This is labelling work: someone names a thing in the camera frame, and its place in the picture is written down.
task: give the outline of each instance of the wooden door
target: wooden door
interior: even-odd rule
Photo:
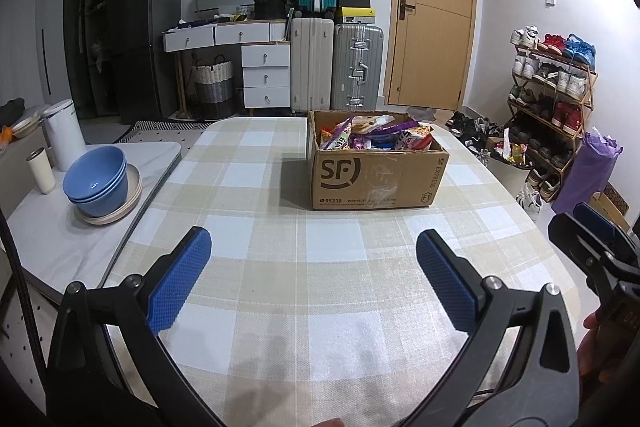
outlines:
[[[388,103],[460,107],[474,10],[475,0],[398,0]]]

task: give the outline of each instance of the metal screw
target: metal screw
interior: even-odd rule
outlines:
[[[125,280],[124,283],[129,287],[129,288],[137,288],[138,286],[140,286],[140,283],[142,282],[142,275],[138,275],[133,274],[133,275],[129,275]]]
[[[487,288],[491,288],[492,290],[499,290],[502,288],[502,281],[495,275],[490,275],[484,279],[484,284],[486,284]]]
[[[78,281],[73,281],[72,283],[69,283],[69,286],[66,287],[66,292],[78,293],[80,291],[80,288],[82,288],[82,283],[79,283]]]
[[[560,293],[560,286],[550,282],[545,286],[545,290],[551,293],[551,295],[558,295]]]

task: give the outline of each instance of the drawer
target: drawer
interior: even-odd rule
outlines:
[[[269,23],[243,23],[216,27],[216,44],[241,42],[269,42]]]
[[[244,87],[289,87],[289,68],[242,68]]]
[[[245,87],[244,107],[289,107],[289,86]]]
[[[176,52],[215,45],[213,26],[199,26],[164,34],[164,50]]]
[[[243,68],[264,66],[289,66],[288,44],[256,44],[242,46]]]

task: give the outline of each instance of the cardboard box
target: cardboard box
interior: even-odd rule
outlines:
[[[314,209],[402,208],[433,202],[449,160],[436,140],[428,151],[320,150],[322,127],[333,128],[352,115],[379,114],[389,113],[309,112],[306,159]],[[410,120],[406,114],[391,114],[394,123]]]
[[[601,216],[606,217],[622,230],[628,232],[630,225],[626,222],[625,217],[620,213],[616,206],[607,198],[606,194],[596,192],[589,201],[589,206],[593,208]]]

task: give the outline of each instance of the marble countertop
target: marble countertop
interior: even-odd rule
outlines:
[[[135,225],[181,158],[180,145],[174,142],[114,145],[142,177],[142,196],[126,217],[104,227],[81,221],[62,191],[65,173],[54,169],[56,188],[46,195],[34,188],[8,219],[28,280],[54,301],[62,299],[71,281],[82,281],[87,288],[104,283]]]

